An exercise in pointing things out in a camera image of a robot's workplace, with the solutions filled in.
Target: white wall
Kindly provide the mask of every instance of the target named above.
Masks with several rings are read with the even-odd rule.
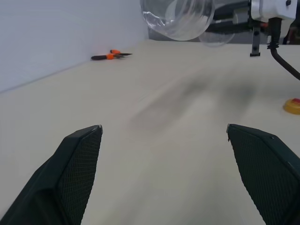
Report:
[[[139,0],[1,0],[0,92],[147,36]]]

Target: white table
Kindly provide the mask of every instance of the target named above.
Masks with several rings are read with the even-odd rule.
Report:
[[[298,46],[279,53],[300,70]],[[263,225],[226,125],[278,135],[300,155],[300,81],[262,46],[146,41],[0,94],[0,213],[75,130],[104,128],[83,225]]]

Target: pliers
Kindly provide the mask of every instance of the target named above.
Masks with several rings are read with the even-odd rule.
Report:
[[[113,59],[121,59],[125,56],[132,55],[131,53],[121,53],[119,50],[112,49],[110,54],[107,55],[96,55],[91,57],[92,60],[113,60]]]

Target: white robot part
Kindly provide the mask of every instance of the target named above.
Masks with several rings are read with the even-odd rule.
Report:
[[[297,0],[252,0],[251,17],[254,20],[268,22],[278,17],[282,19],[280,37],[285,37],[296,18]]]

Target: yellow object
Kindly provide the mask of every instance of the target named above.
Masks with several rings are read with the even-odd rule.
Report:
[[[287,100],[287,102],[285,103],[283,108],[288,113],[300,115],[300,99],[293,98],[293,99]]]

